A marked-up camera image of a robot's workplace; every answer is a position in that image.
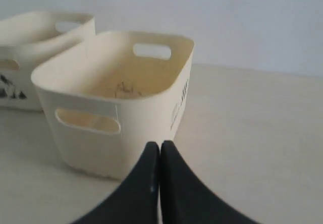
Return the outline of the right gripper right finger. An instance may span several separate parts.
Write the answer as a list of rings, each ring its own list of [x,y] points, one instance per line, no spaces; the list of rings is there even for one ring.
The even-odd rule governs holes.
[[[169,140],[160,149],[160,205],[163,223],[255,223],[215,195]]]

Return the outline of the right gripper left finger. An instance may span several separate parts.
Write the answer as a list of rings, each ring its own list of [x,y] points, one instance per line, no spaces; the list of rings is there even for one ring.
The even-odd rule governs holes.
[[[148,142],[115,191],[74,223],[158,223],[159,156],[157,143]]]

